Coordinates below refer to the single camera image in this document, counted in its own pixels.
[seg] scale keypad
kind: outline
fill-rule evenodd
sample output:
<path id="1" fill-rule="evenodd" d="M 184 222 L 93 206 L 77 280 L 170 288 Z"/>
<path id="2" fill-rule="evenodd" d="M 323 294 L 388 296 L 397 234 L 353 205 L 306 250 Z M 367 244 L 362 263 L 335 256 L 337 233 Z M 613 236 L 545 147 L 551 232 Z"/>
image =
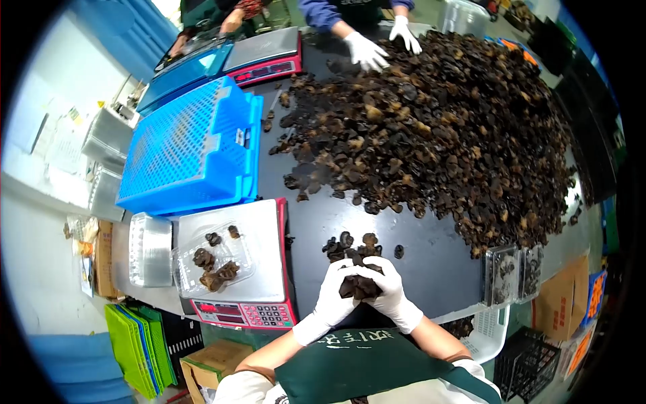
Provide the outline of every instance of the scale keypad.
<path id="1" fill-rule="evenodd" d="M 276 328 L 294 326 L 294 320 L 285 304 L 245 304 L 242 308 L 251 326 Z"/>

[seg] green apron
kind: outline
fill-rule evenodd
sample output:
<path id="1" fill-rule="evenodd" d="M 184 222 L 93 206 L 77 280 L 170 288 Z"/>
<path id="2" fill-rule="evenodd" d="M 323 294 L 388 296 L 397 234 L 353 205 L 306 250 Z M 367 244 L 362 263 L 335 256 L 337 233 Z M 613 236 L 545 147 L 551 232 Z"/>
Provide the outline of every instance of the green apron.
<path id="1" fill-rule="evenodd" d="M 328 404 L 442 379 L 489 404 L 498 393 L 466 369 L 432 358 L 392 329 L 347 329 L 326 335 L 276 368 L 290 404 Z"/>
<path id="2" fill-rule="evenodd" d="M 337 7 L 343 21 L 354 29 L 373 27 L 384 19 L 382 0 L 329 0 L 329 3 Z"/>

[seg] stack of plastic containers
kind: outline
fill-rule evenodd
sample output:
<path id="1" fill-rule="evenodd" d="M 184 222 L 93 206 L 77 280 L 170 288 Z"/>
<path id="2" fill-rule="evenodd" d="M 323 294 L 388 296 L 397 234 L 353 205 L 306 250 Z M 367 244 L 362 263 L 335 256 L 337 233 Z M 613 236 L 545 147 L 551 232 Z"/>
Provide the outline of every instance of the stack of plastic containers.
<path id="1" fill-rule="evenodd" d="M 138 392 L 153 399 L 168 385 L 177 384 L 159 319 L 120 304 L 106 304 L 105 320 L 114 358 Z"/>

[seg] white plastic crate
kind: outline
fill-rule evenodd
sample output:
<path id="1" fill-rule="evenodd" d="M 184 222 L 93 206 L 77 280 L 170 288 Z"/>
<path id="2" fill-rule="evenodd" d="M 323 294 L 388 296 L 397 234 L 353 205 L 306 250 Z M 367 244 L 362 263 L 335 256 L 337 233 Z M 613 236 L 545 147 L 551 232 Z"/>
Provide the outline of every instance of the white plastic crate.
<path id="1" fill-rule="evenodd" d="M 509 325 L 509 306 L 485 310 L 475 315 L 474 330 L 460 341 L 471 351 L 474 361 L 483 364 L 503 349 Z"/>

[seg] white latex glove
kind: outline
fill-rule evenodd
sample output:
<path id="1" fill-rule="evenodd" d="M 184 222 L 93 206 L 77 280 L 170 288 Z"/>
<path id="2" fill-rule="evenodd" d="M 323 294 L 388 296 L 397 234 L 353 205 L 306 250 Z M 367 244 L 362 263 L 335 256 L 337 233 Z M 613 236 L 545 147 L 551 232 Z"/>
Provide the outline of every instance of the white latex glove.
<path id="1" fill-rule="evenodd" d="M 402 333 L 410 334 L 422 321 L 424 314 L 404 295 L 402 277 L 397 273 L 393 264 L 385 258 L 366 257 L 363 261 L 364 264 L 380 266 L 384 272 L 384 275 L 381 275 L 379 272 L 367 268 L 358 268 L 357 275 L 373 279 L 377 286 L 384 291 L 375 301 L 367 300 L 366 303 L 376 308 L 381 314 L 390 317 Z"/>
<path id="2" fill-rule="evenodd" d="M 413 34 L 408 29 L 408 18 L 404 16 L 395 16 L 395 25 L 393 29 L 390 30 L 390 41 L 395 39 L 398 35 L 401 35 L 404 38 L 404 43 L 406 44 L 406 50 L 413 50 L 413 53 L 419 55 L 422 53 L 422 47 L 419 46 L 419 42 L 413 36 Z"/>
<path id="3" fill-rule="evenodd" d="M 383 56 L 388 56 L 385 50 L 381 49 L 370 39 L 354 31 L 343 39 L 350 48 L 352 64 L 361 63 L 361 68 L 368 71 L 375 69 L 380 72 L 390 66 Z"/>
<path id="4" fill-rule="evenodd" d="M 346 276 L 357 275 L 358 270 L 368 269 L 353 266 L 351 259 L 342 259 L 329 265 L 314 311 L 292 328 L 299 344 L 306 346 L 321 338 L 357 307 L 360 303 L 358 300 L 352 297 L 341 299 L 339 288 Z"/>

